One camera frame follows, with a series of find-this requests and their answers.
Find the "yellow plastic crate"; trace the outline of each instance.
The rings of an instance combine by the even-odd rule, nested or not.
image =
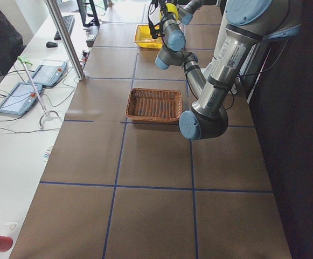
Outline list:
[[[135,43],[140,47],[147,47],[149,49],[161,49],[161,38],[153,39],[150,35],[148,25],[138,25],[135,34]]]

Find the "white label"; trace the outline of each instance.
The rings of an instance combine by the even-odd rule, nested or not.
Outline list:
[[[229,39],[229,38],[226,38],[225,42],[223,42],[222,48],[221,48],[220,53],[218,55],[219,59],[223,59],[223,57],[225,56],[225,54],[229,48],[230,42],[231,42],[231,39]]]
[[[236,69],[239,62],[241,61],[242,55],[244,55],[246,48],[242,45],[236,45],[232,55],[227,61],[226,67],[230,69]]]

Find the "brown wicker basket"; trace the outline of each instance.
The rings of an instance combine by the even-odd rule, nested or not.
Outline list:
[[[175,122],[182,113],[182,93],[173,90],[134,88],[126,116],[132,120]]]

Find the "green clip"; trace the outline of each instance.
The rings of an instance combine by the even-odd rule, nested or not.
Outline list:
[[[17,57],[17,60],[19,60],[19,61],[21,62],[21,64],[25,63],[25,64],[33,65],[32,62],[27,61],[26,58],[25,58],[25,57],[22,57],[22,56],[18,56],[18,57]]]

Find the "yellow object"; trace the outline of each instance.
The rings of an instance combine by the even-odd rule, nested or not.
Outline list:
[[[166,6],[167,6],[168,12],[172,12],[176,16],[175,20],[176,21],[179,20],[179,14],[178,14],[177,7],[174,4],[172,4],[172,3],[166,3]]]
[[[138,25],[135,34],[135,43],[140,47],[147,47],[150,49],[161,49],[161,38],[153,39],[150,35],[148,25]]]

